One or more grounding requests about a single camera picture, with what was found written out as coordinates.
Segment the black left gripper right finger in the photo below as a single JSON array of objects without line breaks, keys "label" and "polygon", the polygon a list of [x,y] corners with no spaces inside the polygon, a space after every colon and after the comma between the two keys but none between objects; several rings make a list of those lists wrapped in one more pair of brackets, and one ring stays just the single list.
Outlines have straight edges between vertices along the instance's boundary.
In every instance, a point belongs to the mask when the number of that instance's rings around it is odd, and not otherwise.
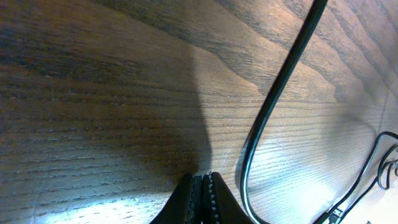
[{"label": "black left gripper right finger", "polygon": [[218,172],[203,176],[201,213],[203,224],[253,224]]}]

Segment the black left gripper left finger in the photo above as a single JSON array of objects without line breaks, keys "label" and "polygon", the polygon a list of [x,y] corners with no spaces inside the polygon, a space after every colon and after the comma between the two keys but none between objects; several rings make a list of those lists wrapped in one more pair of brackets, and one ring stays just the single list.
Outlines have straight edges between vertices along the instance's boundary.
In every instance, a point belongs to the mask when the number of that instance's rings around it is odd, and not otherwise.
[{"label": "black left gripper left finger", "polygon": [[150,224],[201,224],[202,177],[185,174]]}]

